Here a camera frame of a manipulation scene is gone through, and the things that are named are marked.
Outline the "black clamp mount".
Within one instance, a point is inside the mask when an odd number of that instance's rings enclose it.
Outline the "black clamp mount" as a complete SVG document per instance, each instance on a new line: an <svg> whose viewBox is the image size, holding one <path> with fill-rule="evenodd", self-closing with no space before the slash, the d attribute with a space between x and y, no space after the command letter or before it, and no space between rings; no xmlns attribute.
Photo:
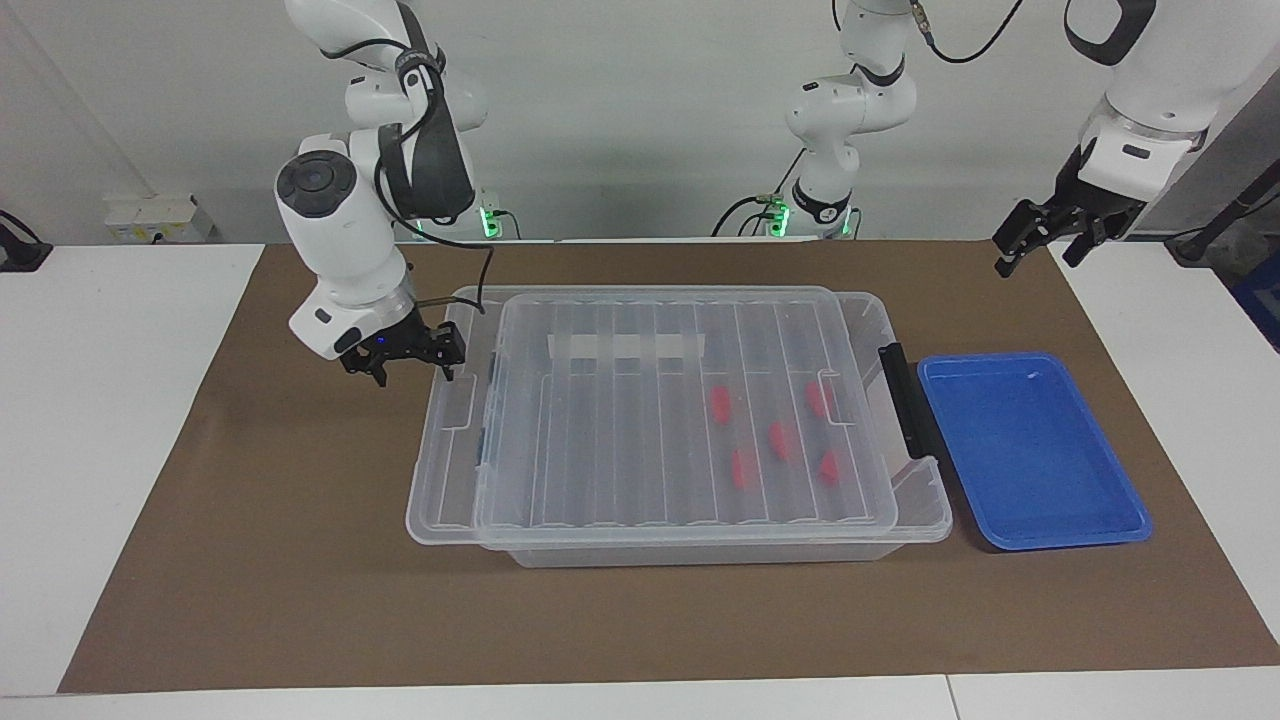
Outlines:
<svg viewBox="0 0 1280 720"><path fill-rule="evenodd" d="M52 250L22 219L0 209L0 273L36 272Z"/></svg>

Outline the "blue crate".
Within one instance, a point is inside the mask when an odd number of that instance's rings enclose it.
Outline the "blue crate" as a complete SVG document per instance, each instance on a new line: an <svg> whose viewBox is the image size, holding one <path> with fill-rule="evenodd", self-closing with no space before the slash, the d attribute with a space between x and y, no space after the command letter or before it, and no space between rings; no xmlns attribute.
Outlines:
<svg viewBox="0 0 1280 720"><path fill-rule="evenodd" d="M1229 288L1243 313L1280 354L1280 272L1258 266Z"/></svg>

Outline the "clear ribbed box lid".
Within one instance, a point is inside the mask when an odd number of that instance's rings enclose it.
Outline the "clear ribbed box lid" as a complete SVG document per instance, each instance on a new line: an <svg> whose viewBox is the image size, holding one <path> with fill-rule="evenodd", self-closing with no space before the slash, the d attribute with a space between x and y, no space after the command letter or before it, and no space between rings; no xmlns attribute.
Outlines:
<svg viewBox="0 0 1280 720"><path fill-rule="evenodd" d="M421 544L515 553L833 544L899 520L861 369L835 292L817 286L495 286L445 313L466 363L431 386L406 514ZM805 402L823 382L829 420ZM726 386L732 421L708 391ZM773 421L797 456L773 456ZM733 487L754 448L760 483ZM840 460L838 487L817 471Z"/></svg>

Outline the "black stand pole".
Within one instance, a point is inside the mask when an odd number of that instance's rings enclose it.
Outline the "black stand pole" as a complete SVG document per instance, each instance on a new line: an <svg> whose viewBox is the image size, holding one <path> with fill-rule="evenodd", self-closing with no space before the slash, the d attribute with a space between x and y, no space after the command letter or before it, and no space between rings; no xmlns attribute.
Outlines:
<svg viewBox="0 0 1280 720"><path fill-rule="evenodd" d="M1277 188L1280 188L1280 158L1276 158L1204 225L1180 231L1166 238L1165 249L1181 266L1206 266L1204 258L1210 246L1238 220L1280 197Z"/></svg>

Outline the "brown table mat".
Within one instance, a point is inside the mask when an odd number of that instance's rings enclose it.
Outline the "brown table mat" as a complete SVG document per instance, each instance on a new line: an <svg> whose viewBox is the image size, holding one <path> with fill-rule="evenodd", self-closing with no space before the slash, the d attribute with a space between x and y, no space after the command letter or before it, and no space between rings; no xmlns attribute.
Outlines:
<svg viewBox="0 0 1280 720"><path fill-rule="evenodd" d="M881 297L911 359L1046 351L1153 537L996 553L951 536L872 562L525 569L425 547L404 514L431 372L306 350L296 251L256 263L61 679L69 693L671 682L1280 665L1260 616L1047 252L977 242L520 245L492 284L819 284Z"/></svg>

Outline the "clear plastic storage box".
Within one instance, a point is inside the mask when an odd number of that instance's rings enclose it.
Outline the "clear plastic storage box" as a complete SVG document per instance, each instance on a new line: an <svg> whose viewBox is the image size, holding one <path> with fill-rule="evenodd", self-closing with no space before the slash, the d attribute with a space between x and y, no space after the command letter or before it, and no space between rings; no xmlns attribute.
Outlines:
<svg viewBox="0 0 1280 720"><path fill-rule="evenodd" d="M954 528L954 512L936 457L911 459L895 415L878 348L897 342L884 302L867 292L835 292L852 351L861 369L869 418L877 445L891 471L899 520L872 539L833 544L663 546L603 550L532 550L508 553L524 568L604 568L628 565L699 565L751 562L858 562L876 561L915 544L945 541Z"/></svg>

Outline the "white wall power strip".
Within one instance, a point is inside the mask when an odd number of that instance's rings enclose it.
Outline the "white wall power strip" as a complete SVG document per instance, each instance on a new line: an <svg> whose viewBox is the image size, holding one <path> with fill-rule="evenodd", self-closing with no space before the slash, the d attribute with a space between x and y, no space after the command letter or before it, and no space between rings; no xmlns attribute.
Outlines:
<svg viewBox="0 0 1280 720"><path fill-rule="evenodd" d="M218 237L212 218L191 193L113 200L104 227L122 243L207 243Z"/></svg>

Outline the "blue plastic tray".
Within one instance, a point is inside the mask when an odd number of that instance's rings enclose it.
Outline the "blue plastic tray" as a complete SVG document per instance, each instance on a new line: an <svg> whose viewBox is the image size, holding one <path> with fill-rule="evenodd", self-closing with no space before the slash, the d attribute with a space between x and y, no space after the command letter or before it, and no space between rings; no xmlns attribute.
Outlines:
<svg viewBox="0 0 1280 720"><path fill-rule="evenodd" d="M1152 537L1144 502L1052 354L934 355L916 375L975 524L997 550Z"/></svg>

